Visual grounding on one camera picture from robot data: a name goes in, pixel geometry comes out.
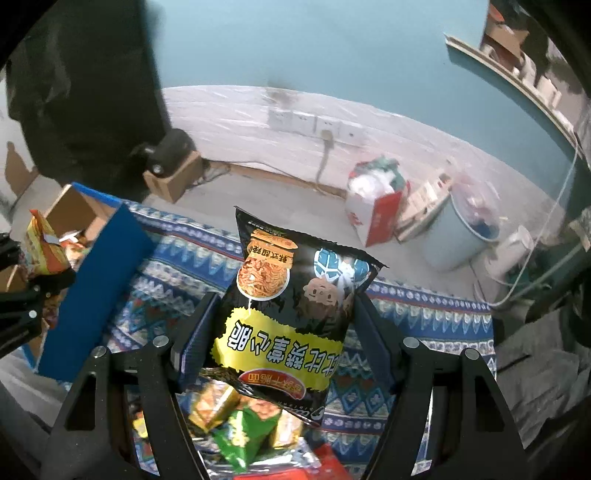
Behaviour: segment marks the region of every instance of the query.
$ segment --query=floor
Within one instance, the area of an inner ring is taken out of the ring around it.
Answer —
[[[22,239],[31,217],[29,209],[44,212],[60,191],[54,180],[37,177],[13,210],[12,237]],[[234,232],[237,205],[271,224],[362,248],[345,215],[343,199],[280,181],[230,173],[192,188],[174,205],[154,195],[149,195],[144,203]],[[390,241],[366,250],[389,267],[381,272],[389,280],[474,298],[476,277],[472,269],[466,265],[449,273],[434,272],[423,259],[420,237],[404,244]],[[478,265],[476,261],[476,272],[482,281],[484,275],[479,273]],[[0,360],[0,381],[23,407],[53,424],[65,392],[53,380],[34,375],[18,351]]]

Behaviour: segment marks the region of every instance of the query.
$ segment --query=screw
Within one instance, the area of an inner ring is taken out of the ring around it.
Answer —
[[[474,350],[473,348],[466,348],[464,353],[470,360],[478,360],[478,357],[480,357],[478,350]]]
[[[418,340],[415,337],[406,337],[402,342],[408,348],[416,348],[416,347],[418,347]]]
[[[107,349],[100,345],[98,347],[96,347],[93,351],[92,351],[92,356],[95,358],[100,358],[102,357],[105,353],[107,353]]]
[[[152,343],[156,347],[166,346],[168,345],[168,337],[166,335],[158,335],[154,340],[152,340]]]

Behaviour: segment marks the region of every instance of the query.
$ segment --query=green snack bag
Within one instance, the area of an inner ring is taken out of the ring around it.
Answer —
[[[228,421],[212,432],[220,453],[236,473],[246,472],[280,415],[281,409],[272,403],[242,397]]]

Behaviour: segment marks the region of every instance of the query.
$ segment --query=blue wall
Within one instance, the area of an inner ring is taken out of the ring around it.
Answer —
[[[148,4],[163,87],[278,86],[368,103],[466,140],[552,197],[574,155],[532,102],[447,48],[444,33],[480,44],[488,0]]]

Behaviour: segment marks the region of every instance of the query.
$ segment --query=red package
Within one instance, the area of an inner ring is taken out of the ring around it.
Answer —
[[[349,472],[339,462],[339,459],[335,456],[328,443],[325,443],[322,447],[318,447],[314,450],[314,453],[318,457],[318,460],[320,460],[320,463],[322,463],[322,466],[319,470],[314,471],[314,473],[308,474],[310,480],[352,480]]]
[[[302,468],[290,468],[268,475],[239,475],[234,478],[242,480],[352,480],[349,472],[341,465],[328,443],[318,447],[314,453],[322,464],[319,469],[306,471]]]

